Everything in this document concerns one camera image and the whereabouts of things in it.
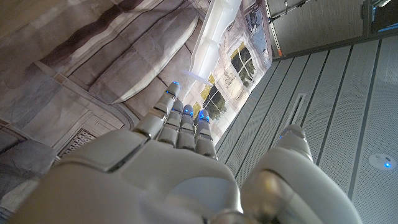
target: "ventilation slot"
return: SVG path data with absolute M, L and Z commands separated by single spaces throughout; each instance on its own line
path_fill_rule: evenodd
M 75 135 L 75 137 L 72 138 L 67 146 L 58 153 L 58 157 L 62 158 L 64 155 L 71 153 L 72 151 L 78 149 L 80 146 L 83 146 L 94 139 L 96 139 L 95 135 L 82 128 Z
M 289 114 L 289 117 L 287 118 L 285 127 L 290 125 L 290 124 L 295 124 L 297 120 L 297 116 L 300 113 L 301 107 L 303 106 L 304 98 L 306 93 L 299 93 L 296 100 L 294 101 L 294 105 L 292 108 L 292 111 Z

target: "perforated metal panel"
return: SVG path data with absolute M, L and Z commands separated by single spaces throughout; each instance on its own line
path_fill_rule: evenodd
M 229 136 L 229 132 L 231 131 L 231 128 L 234 126 L 236 118 L 238 118 L 240 112 L 236 115 L 236 117 L 232 120 L 231 124 L 228 126 L 228 128 L 225 130 L 223 135 L 221 136 L 220 140 L 218 140 L 217 144 L 215 145 L 216 152 L 220 150 L 221 145 L 225 141 L 225 138 Z
M 377 46 L 378 40 L 353 47 L 319 163 L 320 168 L 346 193 L 358 148 Z
M 236 142 L 238 141 L 239 136 L 243 132 L 243 129 L 253 112 L 254 108 L 256 107 L 257 102 L 259 101 L 264 89 L 266 88 L 272 74 L 278 67 L 279 62 L 272 63 L 271 67 L 268 69 L 266 74 L 263 76 L 261 81 L 257 84 L 257 86 L 251 92 L 248 100 L 244 104 L 239 113 L 238 117 L 236 118 L 234 125 L 228 132 L 228 135 L 225 137 L 224 141 L 219 141 L 219 150 L 217 153 L 218 160 L 220 162 L 225 163 L 227 158 L 231 154 L 233 147 L 235 146 Z
M 353 192 L 364 223 L 398 222 L 398 169 L 372 167 L 369 156 L 398 159 L 398 37 L 382 40 Z
M 303 72 L 307 59 L 308 55 L 294 59 L 292 66 L 287 72 L 286 77 L 282 82 L 268 113 L 265 114 L 266 117 L 264 122 L 261 124 L 257 135 L 255 133 L 252 134 L 253 137 L 256 137 L 253 141 L 252 147 L 249 148 L 253 137 L 247 136 L 243 139 L 243 141 L 246 143 L 244 147 L 247 147 L 249 152 L 244 160 L 237 160 L 238 162 L 243 163 L 242 168 L 236 177 L 236 181 L 239 186 L 242 185 L 243 181 L 248 176 L 257 161 L 269 149 L 272 139 L 274 138 L 274 134 L 277 131 L 278 125 L 280 124 L 280 121 L 286 111 L 287 105 L 289 104 L 289 100 L 293 95 L 294 88 L 296 87 L 296 84 Z M 263 95 L 262 98 L 268 99 L 270 96 Z
M 314 162 L 317 161 L 323 136 L 328 126 L 349 49 L 350 46 L 347 46 L 330 51 L 304 121 L 303 129 L 307 135 Z
M 301 110 L 297 112 L 298 116 L 297 116 L 297 120 L 295 123 L 298 125 L 301 124 L 303 115 L 304 115 L 305 111 L 307 110 L 308 102 L 310 101 L 311 95 L 313 93 L 313 89 L 314 89 L 315 84 L 320 75 L 322 65 L 325 61 L 327 53 L 328 52 L 319 52 L 319 53 L 311 54 L 310 59 L 308 60 L 307 65 L 305 66 L 303 75 L 297 85 L 296 91 L 293 95 L 293 99 L 295 99 L 297 97 L 297 95 L 300 93 L 307 94 L 303 100 L 303 105 L 301 107 Z M 289 104 L 289 107 L 287 108 L 288 112 L 293 109 L 293 105 L 294 105 L 294 101 L 292 100 Z M 274 138 L 274 142 L 272 143 L 272 146 L 274 146 L 276 144 L 277 140 L 279 139 L 278 134 L 281 133 L 282 130 L 285 128 L 284 124 L 287 122 L 288 117 L 289 117 L 289 114 L 288 113 L 285 114 L 285 116 L 282 120 L 283 125 L 281 125 L 279 130 L 277 131 L 277 135 Z
M 64 155 L 71 153 L 72 151 L 78 149 L 80 146 L 84 146 L 86 143 L 94 140 L 96 136 L 88 132 L 87 130 L 81 128 L 75 137 L 70 140 L 70 142 L 65 146 L 65 148 L 58 153 L 58 156 L 62 158 Z
M 246 156 L 254 136 L 256 135 L 260 123 L 271 106 L 272 99 L 277 93 L 291 63 L 292 59 L 280 62 L 267 88 L 262 94 L 257 107 L 254 109 L 252 116 L 249 118 L 248 125 L 243 130 L 242 135 L 233 148 L 231 156 L 227 160 L 226 165 L 231 169 L 234 175 L 238 173 L 238 170 L 241 167 L 242 161 Z

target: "robot finger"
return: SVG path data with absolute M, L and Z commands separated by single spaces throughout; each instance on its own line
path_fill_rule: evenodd
M 195 127 L 193 126 L 193 108 L 191 105 L 185 105 L 182 111 L 177 148 L 195 151 L 194 134 Z
M 202 110 L 197 116 L 197 131 L 195 135 L 195 152 L 217 160 L 216 149 L 211 138 L 210 117 L 207 110 Z
M 149 139 L 155 139 L 162 129 L 164 121 L 171 112 L 174 101 L 180 92 L 180 84 L 173 82 L 160 97 L 155 106 L 149 110 L 140 123 L 133 129 Z
M 282 131 L 275 146 L 295 150 L 313 162 L 305 132 L 296 124 L 291 124 Z
M 164 142 L 167 144 L 176 147 L 178 131 L 180 129 L 180 121 L 182 114 L 182 102 L 180 100 L 176 100 L 174 102 L 173 108 L 167 118 L 167 121 L 159 134 L 158 141 Z

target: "window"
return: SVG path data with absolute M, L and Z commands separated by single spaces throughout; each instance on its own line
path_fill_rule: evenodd
M 231 63 L 241 78 L 243 85 L 249 88 L 250 84 L 253 83 L 253 75 L 256 71 L 253 65 L 253 61 L 250 52 L 244 43 L 232 53 Z
M 217 87 L 215 86 L 215 78 L 211 74 L 209 76 L 208 81 L 213 84 L 212 87 L 210 86 L 205 86 L 202 92 L 200 93 L 200 96 L 202 99 L 205 101 L 203 103 L 203 108 L 209 112 L 209 117 L 215 121 L 218 118 L 220 118 L 222 112 L 226 111 L 225 107 L 225 99 L 221 95 L 221 93 L 217 90 Z M 198 112 L 200 110 L 200 105 L 198 102 L 196 102 L 193 106 L 193 117 L 196 118 L 198 116 Z
M 215 121 L 220 118 L 221 114 L 226 111 L 225 99 L 217 90 L 216 86 L 211 87 L 209 95 L 203 103 L 205 110 L 209 112 L 209 117 Z

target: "white robotic arm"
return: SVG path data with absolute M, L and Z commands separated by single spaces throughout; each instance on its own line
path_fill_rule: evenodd
M 133 132 L 110 132 L 65 156 L 10 222 L 361 223 L 345 193 L 313 164 L 298 126 L 286 128 L 240 195 L 217 161 L 207 111 L 195 127 L 179 91 L 172 83 Z

